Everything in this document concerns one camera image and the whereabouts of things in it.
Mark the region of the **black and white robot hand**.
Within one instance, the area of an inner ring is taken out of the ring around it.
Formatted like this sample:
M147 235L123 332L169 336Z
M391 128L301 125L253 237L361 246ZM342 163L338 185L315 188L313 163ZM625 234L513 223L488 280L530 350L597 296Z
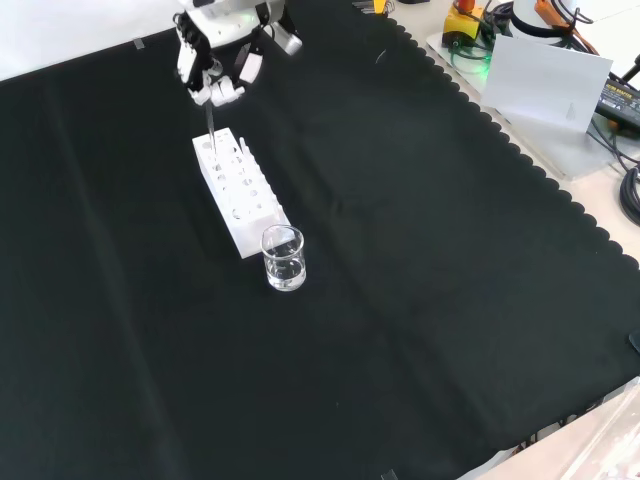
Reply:
M284 1L183 1L173 17L180 42L176 71L198 106L238 100L257 79L264 58L260 42L284 53L302 47Z

